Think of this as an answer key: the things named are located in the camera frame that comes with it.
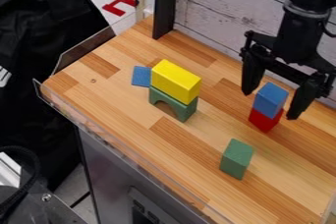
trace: yellow block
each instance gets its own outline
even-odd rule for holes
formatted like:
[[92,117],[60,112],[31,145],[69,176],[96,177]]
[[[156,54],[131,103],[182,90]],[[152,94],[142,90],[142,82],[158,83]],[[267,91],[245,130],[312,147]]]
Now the yellow block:
[[151,85],[189,105],[199,96],[201,78],[185,69],[162,60],[151,73]]

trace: wood grain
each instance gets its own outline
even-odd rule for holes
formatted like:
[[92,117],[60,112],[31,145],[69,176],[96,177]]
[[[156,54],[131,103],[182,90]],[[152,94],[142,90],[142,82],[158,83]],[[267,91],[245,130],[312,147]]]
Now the wood grain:
[[89,53],[84,56],[81,60],[82,63],[87,65],[89,68],[93,69],[96,73],[100,74],[105,79],[112,77],[118,71],[117,67],[100,58],[94,53]]
[[[248,121],[254,94],[241,93],[240,62],[178,31],[155,41],[151,24],[144,20],[95,49],[42,92],[217,223],[318,223],[336,188],[336,112],[314,102],[300,120],[283,117],[264,134]],[[131,85],[135,65],[161,59],[203,78],[198,110],[185,124],[149,104],[148,89]],[[292,88],[269,81],[293,97]],[[230,139],[255,150],[243,181],[218,168]]]

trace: blue square tile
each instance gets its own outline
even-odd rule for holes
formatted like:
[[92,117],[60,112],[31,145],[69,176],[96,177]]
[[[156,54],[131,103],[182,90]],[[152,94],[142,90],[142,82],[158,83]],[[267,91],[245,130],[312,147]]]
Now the blue square tile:
[[133,71],[132,85],[150,87],[150,78],[150,68],[135,66]]
[[288,91],[273,83],[267,83],[256,95],[253,108],[270,119],[274,119],[283,108]]

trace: red cube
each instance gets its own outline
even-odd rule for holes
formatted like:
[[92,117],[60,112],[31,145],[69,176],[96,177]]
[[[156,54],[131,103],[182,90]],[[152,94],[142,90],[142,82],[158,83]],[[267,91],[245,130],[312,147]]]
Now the red cube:
[[279,123],[282,114],[284,114],[284,109],[281,109],[274,119],[270,119],[257,110],[252,109],[249,120],[263,132],[268,133]]

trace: green block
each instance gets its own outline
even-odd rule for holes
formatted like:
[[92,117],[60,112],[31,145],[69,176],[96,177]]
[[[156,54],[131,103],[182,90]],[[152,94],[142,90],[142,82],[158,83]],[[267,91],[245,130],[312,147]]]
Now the green block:
[[238,140],[231,140],[223,154],[220,170],[238,180],[243,180],[244,174],[250,165],[252,155],[253,150],[251,146]]
[[198,97],[196,97],[189,105],[186,105],[156,87],[151,86],[149,88],[149,102],[155,105],[158,101],[163,101],[169,104],[175,111],[178,120],[186,122],[197,110]]

